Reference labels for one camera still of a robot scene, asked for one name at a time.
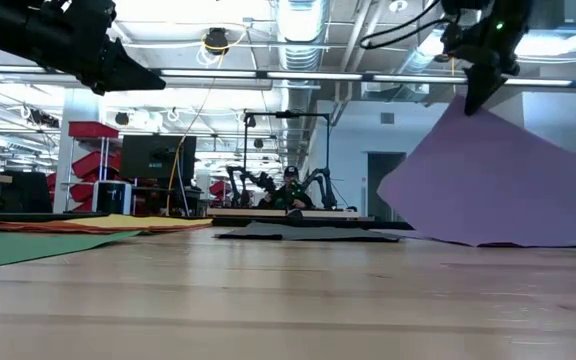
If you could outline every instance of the wooden table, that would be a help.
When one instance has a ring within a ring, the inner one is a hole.
[[[226,230],[0,267],[0,360],[576,359],[576,250]]]
[[[207,214],[210,217],[216,216],[243,216],[243,217],[286,217],[284,210],[265,209],[233,209],[233,208],[208,208]],[[304,218],[319,219],[359,219],[360,214],[356,211],[325,211],[325,210],[304,210]]]

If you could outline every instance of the green paper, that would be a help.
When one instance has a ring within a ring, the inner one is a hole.
[[[44,235],[0,232],[0,266],[89,250],[137,234],[139,231],[111,235]]]

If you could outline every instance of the computer monitor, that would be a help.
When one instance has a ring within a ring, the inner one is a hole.
[[[119,174],[127,178],[169,179],[181,138],[162,135],[124,136]],[[184,185],[190,185],[190,180],[195,176],[196,150],[197,138],[186,137],[180,156]]]

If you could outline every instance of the purple cloth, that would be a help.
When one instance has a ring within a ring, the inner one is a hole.
[[[456,97],[378,193],[420,233],[472,246],[576,246],[576,154]]]

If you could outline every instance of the cap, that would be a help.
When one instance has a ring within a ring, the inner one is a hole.
[[[284,177],[299,177],[299,170],[294,166],[288,166],[284,171]]]

